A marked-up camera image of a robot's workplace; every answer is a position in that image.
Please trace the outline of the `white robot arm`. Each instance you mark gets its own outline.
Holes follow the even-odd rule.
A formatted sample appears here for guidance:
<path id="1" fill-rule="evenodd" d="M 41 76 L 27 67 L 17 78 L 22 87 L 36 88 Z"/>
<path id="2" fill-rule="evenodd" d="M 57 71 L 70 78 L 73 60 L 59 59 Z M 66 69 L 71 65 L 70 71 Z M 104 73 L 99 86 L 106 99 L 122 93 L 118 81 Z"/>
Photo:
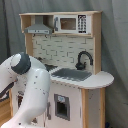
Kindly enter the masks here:
<path id="1" fill-rule="evenodd" d="M 0 98 L 17 83 L 26 78 L 24 97 L 17 113 L 0 128 L 43 128 L 31 121 L 42 115 L 47 107 L 50 74 L 36 58 L 21 52 L 6 59 L 0 65 Z"/>

